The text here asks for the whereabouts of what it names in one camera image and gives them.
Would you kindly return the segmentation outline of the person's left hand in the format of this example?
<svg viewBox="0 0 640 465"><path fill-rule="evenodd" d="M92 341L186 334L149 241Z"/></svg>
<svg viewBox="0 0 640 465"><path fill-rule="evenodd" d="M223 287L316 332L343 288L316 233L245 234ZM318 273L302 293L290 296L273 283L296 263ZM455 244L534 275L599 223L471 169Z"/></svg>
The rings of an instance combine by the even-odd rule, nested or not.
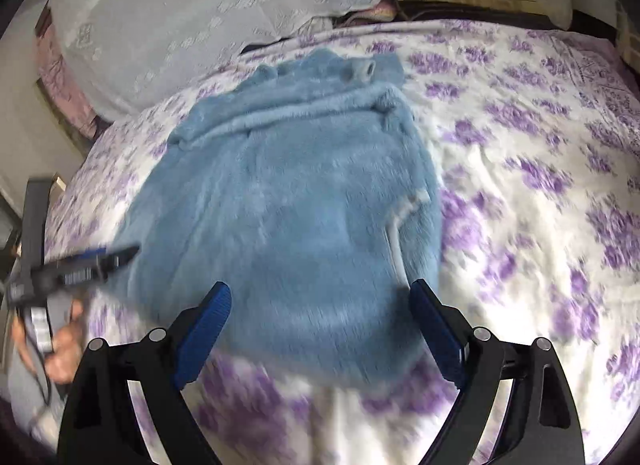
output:
<svg viewBox="0 0 640 465"><path fill-rule="evenodd" d="M70 309L70 323L59 329L53 336L53 353L44 360L44 370L56 385L70 384L78 369L85 343L83 312L84 306L81 301L74 299ZM36 368L26 345L24 323L18 317L13 318L11 336L26 369L35 374Z"/></svg>

